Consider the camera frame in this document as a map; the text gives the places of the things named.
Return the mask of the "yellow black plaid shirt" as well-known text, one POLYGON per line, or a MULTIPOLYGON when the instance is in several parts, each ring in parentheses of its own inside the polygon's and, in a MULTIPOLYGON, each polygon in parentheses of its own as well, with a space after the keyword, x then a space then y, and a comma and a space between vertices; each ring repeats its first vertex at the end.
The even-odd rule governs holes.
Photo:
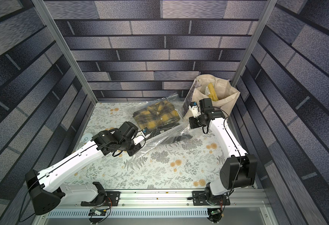
POLYGON ((162 100, 133 113, 133 118, 141 129, 153 130, 181 120, 174 105, 162 100))

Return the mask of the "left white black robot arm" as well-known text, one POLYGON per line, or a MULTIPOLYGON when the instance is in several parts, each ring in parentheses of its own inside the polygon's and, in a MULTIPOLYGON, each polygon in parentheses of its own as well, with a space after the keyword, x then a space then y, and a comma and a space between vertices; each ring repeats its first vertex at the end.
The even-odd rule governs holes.
POLYGON ((69 186, 65 181, 88 164, 116 152, 136 154, 146 139, 142 131, 131 122, 120 128, 100 131, 82 148, 58 163, 41 171, 30 170, 25 175, 35 215, 44 215, 61 204, 80 203, 81 206, 101 206, 107 193, 99 182, 69 186))

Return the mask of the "clear plastic vacuum bag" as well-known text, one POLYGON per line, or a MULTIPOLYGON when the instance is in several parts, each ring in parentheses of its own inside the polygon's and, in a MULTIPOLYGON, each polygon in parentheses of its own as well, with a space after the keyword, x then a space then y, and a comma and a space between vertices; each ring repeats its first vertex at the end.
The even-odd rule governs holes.
POLYGON ((144 143, 137 156, 142 157, 156 147, 172 145, 194 137, 189 122, 182 115, 182 102, 177 93, 139 103, 132 112, 135 125, 139 128, 144 143))

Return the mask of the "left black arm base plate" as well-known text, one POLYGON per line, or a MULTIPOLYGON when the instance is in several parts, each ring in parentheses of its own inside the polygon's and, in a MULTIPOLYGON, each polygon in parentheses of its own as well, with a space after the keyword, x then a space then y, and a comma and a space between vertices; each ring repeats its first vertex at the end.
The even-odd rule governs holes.
POLYGON ((99 193, 91 202, 81 202, 81 206, 82 207, 86 207, 86 206, 102 207, 103 205, 118 206, 119 198, 120 198, 119 191, 106 191, 99 193))

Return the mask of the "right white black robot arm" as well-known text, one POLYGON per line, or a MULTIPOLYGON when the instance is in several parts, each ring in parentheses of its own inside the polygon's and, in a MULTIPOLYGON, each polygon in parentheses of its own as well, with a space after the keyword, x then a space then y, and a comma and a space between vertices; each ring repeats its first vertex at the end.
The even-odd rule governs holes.
POLYGON ((246 188, 255 182, 257 159, 236 140, 229 128, 229 115, 212 105, 210 98, 204 98, 199 103, 191 102, 189 118, 191 129, 202 128, 204 134, 211 131, 225 157, 225 162, 219 172, 219 178, 206 185, 203 196, 209 204, 220 202, 223 197, 230 196, 236 188, 246 188))

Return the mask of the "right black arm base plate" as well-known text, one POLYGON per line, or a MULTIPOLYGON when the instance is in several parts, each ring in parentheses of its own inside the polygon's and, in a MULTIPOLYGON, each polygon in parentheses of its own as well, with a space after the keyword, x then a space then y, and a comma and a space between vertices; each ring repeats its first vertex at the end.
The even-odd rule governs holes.
POLYGON ((205 191, 193 191, 192 196, 187 198, 192 201, 194 206, 228 206, 230 205, 229 196, 213 196, 211 193, 207 196, 205 191))

